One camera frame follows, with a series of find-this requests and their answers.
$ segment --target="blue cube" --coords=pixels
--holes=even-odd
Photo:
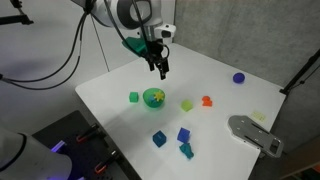
[[[178,134],[178,140],[183,143],[188,143],[190,136],[190,131],[184,128],[181,128]]]
[[[152,139],[158,147],[161,147],[164,143],[167,142],[167,137],[161,131],[158,131],[156,134],[154,134],[152,136]]]

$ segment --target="white table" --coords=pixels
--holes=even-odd
[[[266,115],[258,123],[270,130],[285,99],[281,87],[245,72],[245,83],[235,84],[232,76],[240,70],[177,44],[169,47],[166,80],[139,59],[78,86],[76,92],[142,179],[248,179],[260,151],[235,139],[227,120],[257,110]],[[151,87],[166,93],[159,110],[143,102],[143,91]],[[129,103],[131,91],[139,92],[139,103]],[[213,100],[212,108],[202,107],[204,95]],[[180,108],[184,99],[194,103],[189,112]],[[179,150],[181,127],[191,131],[191,160]],[[167,136],[161,148],[152,141],[159,130]]]

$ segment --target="green bowl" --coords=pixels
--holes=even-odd
[[[163,99],[157,100],[155,98],[156,93],[162,94]],[[143,100],[147,104],[147,106],[149,106],[151,108],[160,107],[163,104],[165,97],[166,97],[165,93],[159,88],[150,88],[150,89],[147,89],[143,92]]]

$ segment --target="gray wall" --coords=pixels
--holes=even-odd
[[[320,48],[319,0],[177,0],[175,24],[176,43],[281,86]],[[319,80],[283,105],[273,133],[286,151],[320,134]]]

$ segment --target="purple cube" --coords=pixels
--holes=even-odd
[[[184,128],[181,128],[178,134],[178,140],[183,143],[188,143],[190,137],[190,131]]]

